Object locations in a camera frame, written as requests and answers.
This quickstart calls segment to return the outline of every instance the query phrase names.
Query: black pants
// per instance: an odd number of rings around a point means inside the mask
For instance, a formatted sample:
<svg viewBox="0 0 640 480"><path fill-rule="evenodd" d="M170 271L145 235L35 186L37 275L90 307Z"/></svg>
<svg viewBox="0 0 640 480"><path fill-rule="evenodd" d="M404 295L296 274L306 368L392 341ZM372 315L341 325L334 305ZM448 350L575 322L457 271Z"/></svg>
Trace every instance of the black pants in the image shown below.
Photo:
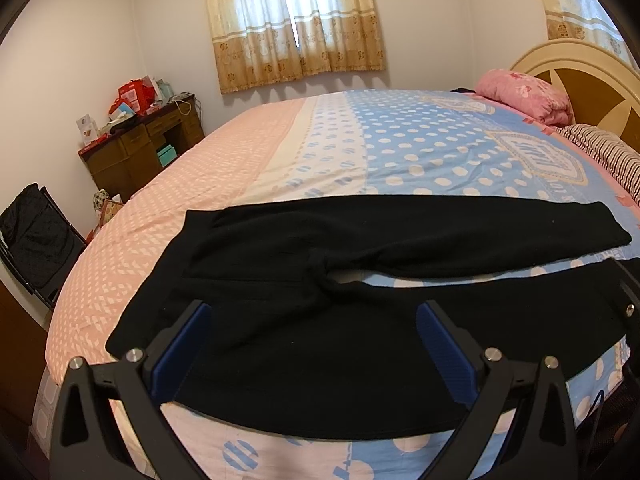
<svg viewBox="0 0 640 480"><path fill-rule="evenodd" d="M630 240L600 203L355 196L188 212L107 349L144 348L200 299L214 308L210 339L178 402L309 438L450 430L464 410L421 345L416 307L437 300L481 345L530 362L556 355L570 378L625 333L611 308L615 263L428 288L339 284L329 272L473 276Z"/></svg>

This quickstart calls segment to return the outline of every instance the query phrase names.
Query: beige curtain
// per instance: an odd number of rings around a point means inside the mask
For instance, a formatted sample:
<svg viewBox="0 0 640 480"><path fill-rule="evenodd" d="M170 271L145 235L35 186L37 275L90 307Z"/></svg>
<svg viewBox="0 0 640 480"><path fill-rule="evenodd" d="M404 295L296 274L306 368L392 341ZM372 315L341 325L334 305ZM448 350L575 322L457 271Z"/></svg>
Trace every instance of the beige curtain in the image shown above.
<svg viewBox="0 0 640 480"><path fill-rule="evenodd" d="M625 40L598 0L543 0L548 38L576 38L609 50L638 70Z"/></svg>
<svg viewBox="0 0 640 480"><path fill-rule="evenodd" d="M385 69L373 0L206 1L223 94L321 72Z"/></svg>
<svg viewBox="0 0 640 480"><path fill-rule="evenodd" d="M373 0L290 0L305 75L384 70Z"/></svg>
<svg viewBox="0 0 640 480"><path fill-rule="evenodd" d="M286 0L207 0L223 94L303 77Z"/></svg>

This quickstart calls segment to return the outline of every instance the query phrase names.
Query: teal box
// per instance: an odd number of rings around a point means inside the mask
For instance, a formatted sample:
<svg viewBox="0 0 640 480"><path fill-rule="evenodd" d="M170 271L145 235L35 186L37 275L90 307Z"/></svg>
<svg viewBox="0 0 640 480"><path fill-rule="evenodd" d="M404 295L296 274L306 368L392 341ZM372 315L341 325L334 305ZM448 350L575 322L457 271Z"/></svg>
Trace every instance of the teal box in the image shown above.
<svg viewBox="0 0 640 480"><path fill-rule="evenodd" d="M169 144L158 152L158 158L160 159L160 164L162 164L162 167L166 168L176 158L178 158L178 154L175 152L175 148Z"/></svg>

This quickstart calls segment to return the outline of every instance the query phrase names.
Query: headboard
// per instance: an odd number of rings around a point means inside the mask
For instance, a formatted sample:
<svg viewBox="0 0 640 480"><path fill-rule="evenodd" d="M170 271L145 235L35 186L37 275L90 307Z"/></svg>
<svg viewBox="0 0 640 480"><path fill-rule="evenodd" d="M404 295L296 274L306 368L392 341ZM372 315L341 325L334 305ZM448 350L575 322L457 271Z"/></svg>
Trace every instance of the headboard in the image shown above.
<svg viewBox="0 0 640 480"><path fill-rule="evenodd" d="M577 123L612 132L640 152L640 74L607 50L581 40L548 41L513 70L564 89Z"/></svg>

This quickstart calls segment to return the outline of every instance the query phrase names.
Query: bedspread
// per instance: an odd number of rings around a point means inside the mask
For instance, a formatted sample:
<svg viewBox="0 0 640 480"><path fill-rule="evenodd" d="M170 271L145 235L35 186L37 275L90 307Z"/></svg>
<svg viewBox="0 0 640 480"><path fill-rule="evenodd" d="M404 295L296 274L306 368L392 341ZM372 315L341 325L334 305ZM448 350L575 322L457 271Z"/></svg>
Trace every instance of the bedspread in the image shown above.
<svg viewBox="0 0 640 480"><path fill-rule="evenodd" d="M554 129L508 107L448 92L373 90L264 105L183 155L89 245L52 319L46 355L52 377L62 381L66 364L78 354L91 363L111 359L106 339L182 228L187 209L363 193L600 201L633 238L624 248L458 282L535 276L610 256L640 256L640 208L631 197ZM452 283L356 274L352 278L380 286ZM621 341L570 381L576 422L600 389L608 393L620 382L627 357ZM231 427L176 404L162 410L211 478L415 480L450 436L313 442ZM115 411L129 447L140 457L122 407ZM476 475L493 463L512 417L513 412L502 416Z"/></svg>

